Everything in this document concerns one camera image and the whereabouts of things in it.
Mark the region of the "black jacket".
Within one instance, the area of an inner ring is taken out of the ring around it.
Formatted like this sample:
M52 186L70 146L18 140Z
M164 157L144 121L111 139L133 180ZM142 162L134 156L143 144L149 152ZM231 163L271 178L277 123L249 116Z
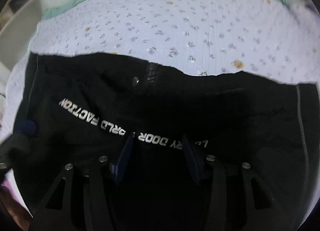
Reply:
M30 230L297 230L315 189L310 83L31 54L14 132L22 120Z

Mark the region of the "white corner bookshelf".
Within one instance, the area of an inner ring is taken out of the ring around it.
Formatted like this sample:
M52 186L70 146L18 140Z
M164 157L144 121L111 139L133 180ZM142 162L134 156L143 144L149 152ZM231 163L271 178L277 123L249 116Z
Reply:
M8 0L1 11L1 63L12 70L27 52L47 5L43 0Z

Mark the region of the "floral white bed quilt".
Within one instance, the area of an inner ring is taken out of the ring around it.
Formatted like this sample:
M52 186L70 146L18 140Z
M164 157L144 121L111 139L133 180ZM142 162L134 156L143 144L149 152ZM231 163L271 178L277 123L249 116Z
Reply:
M107 52L192 76L319 82L319 15L278 0L86 0L41 19L27 54Z

